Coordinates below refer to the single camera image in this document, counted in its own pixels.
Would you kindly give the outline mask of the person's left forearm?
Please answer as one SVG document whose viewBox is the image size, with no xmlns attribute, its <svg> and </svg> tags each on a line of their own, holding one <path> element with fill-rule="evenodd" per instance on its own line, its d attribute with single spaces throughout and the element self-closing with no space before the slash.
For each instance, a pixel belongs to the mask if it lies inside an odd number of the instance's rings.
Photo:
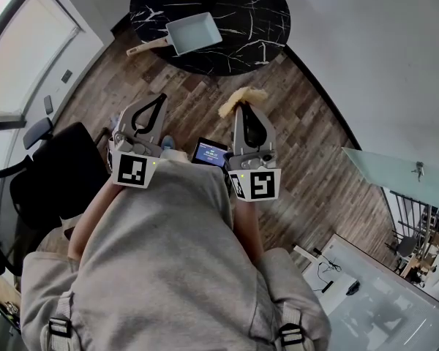
<svg viewBox="0 0 439 351">
<path fill-rule="evenodd" d="M 114 184 L 108 179 L 98 191 L 75 225 L 70 237 L 67 252 L 68 258 L 74 261 L 81 260 L 84 249 L 95 227 L 123 188 L 123 186 Z"/>
</svg>

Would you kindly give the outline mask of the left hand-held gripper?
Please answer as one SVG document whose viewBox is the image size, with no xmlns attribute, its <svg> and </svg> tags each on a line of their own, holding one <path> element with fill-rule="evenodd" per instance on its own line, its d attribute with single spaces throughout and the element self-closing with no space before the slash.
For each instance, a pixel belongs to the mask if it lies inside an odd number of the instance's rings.
<svg viewBox="0 0 439 351">
<path fill-rule="evenodd" d="M 167 112 L 166 94 L 153 94 L 126 107 L 108 141 L 107 163 L 114 184 L 147 189 L 160 166 L 159 146 Z"/>
</svg>

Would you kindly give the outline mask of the person's right forearm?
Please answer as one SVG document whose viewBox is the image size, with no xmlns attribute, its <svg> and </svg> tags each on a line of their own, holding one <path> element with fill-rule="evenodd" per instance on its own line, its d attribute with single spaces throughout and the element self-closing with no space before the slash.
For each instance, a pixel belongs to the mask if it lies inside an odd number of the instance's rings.
<svg viewBox="0 0 439 351">
<path fill-rule="evenodd" d="M 233 216 L 233 232 L 252 264 L 263 256 L 264 248 L 255 203 L 237 200 Z"/>
</svg>

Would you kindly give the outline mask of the black office chair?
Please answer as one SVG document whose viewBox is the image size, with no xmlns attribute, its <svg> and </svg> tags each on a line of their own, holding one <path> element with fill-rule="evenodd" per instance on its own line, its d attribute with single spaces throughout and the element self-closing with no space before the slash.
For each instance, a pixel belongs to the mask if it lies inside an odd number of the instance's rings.
<svg viewBox="0 0 439 351">
<path fill-rule="evenodd" d="M 0 170 L 0 275 L 20 276 L 26 255 L 64 220 L 82 214 L 109 174 L 81 122 L 53 132 L 49 118 L 23 137 L 31 155 Z"/>
</svg>

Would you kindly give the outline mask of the grey square pan wooden handle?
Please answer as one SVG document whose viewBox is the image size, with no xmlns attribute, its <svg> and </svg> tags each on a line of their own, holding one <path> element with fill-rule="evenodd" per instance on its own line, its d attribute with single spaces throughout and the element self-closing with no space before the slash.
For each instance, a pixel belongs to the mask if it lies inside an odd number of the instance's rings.
<svg viewBox="0 0 439 351">
<path fill-rule="evenodd" d="M 155 48 L 172 46 L 178 56 L 222 42 L 222 36 L 210 12 L 192 15 L 165 25 L 167 35 L 127 50 L 131 57 Z"/>
</svg>

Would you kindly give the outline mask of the white desk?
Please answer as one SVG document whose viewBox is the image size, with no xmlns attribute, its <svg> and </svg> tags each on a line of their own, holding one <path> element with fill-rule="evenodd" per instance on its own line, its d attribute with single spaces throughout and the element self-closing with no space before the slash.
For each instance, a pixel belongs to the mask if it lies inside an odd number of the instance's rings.
<svg viewBox="0 0 439 351">
<path fill-rule="evenodd" d="M 328 316 L 343 303 L 348 290 L 357 282 L 343 268 L 344 262 L 337 257 L 338 238 L 338 235 L 333 234 L 322 249 L 314 247 L 311 252 L 298 244 L 293 245 L 293 251 L 309 262 L 302 275 Z"/>
</svg>

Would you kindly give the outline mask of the person's grey sweatshirt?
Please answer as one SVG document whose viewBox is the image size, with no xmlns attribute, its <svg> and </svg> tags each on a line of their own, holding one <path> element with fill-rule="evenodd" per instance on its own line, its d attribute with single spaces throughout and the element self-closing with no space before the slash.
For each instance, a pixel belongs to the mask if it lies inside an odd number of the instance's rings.
<svg viewBox="0 0 439 351">
<path fill-rule="evenodd" d="M 218 167 L 163 160 L 124 187 L 80 261 L 23 263 L 29 351 L 328 351 L 331 326 L 289 253 L 252 264 Z"/>
</svg>

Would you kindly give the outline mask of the small black monitor screen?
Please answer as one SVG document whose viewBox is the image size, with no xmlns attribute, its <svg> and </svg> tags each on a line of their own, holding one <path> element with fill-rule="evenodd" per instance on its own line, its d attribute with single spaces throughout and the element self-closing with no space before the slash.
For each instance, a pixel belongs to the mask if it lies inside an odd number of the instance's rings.
<svg viewBox="0 0 439 351">
<path fill-rule="evenodd" d="M 228 147 L 225 144 L 199 137 L 191 163 L 223 167 L 225 163 L 224 155 L 227 152 Z"/>
</svg>

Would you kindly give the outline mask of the grey office chair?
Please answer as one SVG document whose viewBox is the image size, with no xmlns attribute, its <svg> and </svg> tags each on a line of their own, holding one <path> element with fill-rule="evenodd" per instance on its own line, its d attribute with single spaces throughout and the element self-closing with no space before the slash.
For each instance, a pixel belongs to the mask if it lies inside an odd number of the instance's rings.
<svg viewBox="0 0 439 351">
<path fill-rule="evenodd" d="M 415 252 L 418 241 L 412 236 L 404 236 L 395 248 L 396 254 L 400 257 L 409 257 Z"/>
</svg>

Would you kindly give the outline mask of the black marble round table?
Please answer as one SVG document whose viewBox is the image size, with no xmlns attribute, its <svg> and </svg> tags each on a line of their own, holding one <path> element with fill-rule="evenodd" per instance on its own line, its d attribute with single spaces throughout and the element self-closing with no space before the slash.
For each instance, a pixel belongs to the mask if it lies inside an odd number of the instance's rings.
<svg viewBox="0 0 439 351">
<path fill-rule="evenodd" d="M 286 0 L 130 0 L 130 21 L 141 42 L 167 34 L 169 22 L 210 12 L 222 42 L 178 56 L 172 47 L 154 50 L 169 64 L 195 74 L 242 75 L 274 60 L 285 47 L 291 28 Z"/>
</svg>

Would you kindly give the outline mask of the frosted glass partition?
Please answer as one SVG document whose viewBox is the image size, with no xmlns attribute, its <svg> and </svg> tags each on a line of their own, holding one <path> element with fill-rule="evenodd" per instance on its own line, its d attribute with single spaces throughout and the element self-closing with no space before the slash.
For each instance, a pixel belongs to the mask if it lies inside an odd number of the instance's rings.
<svg viewBox="0 0 439 351">
<path fill-rule="evenodd" d="M 439 208 L 439 169 L 436 167 L 424 164 L 424 176 L 418 182 L 417 175 L 412 173 L 416 162 L 352 148 L 343 151 L 367 182 Z"/>
</svg>

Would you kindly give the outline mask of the person's beige trousers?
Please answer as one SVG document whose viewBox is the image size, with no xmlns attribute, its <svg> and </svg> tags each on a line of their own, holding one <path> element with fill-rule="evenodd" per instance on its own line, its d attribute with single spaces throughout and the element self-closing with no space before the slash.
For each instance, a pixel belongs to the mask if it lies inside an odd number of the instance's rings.
<svg viewBox="0 0 439 351">
<path fill-rule="evenodd" d="M 184 151 L 178 151 L 172 148 L 166 148 L 160 154 L 160 159 L 166 159 L 170 161 L 190 163 L 187 153 Z"/>
</svg>

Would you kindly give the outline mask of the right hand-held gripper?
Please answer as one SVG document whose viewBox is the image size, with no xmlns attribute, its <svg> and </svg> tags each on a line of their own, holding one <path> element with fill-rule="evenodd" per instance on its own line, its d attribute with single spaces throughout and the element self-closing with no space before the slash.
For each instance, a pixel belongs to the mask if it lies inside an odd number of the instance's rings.
<svg viewBox="0 0 439 351">
<path fill-rule="evenodd" d="M 233 152 L 225 155 L 225 169 L 236 197 L 248 203 L 276 200 L 281 170 L 277 152 L 272 150 L 274 126 L 261 110 L 241 103 L 236 108 L 233 133 Z"/>
</svg>

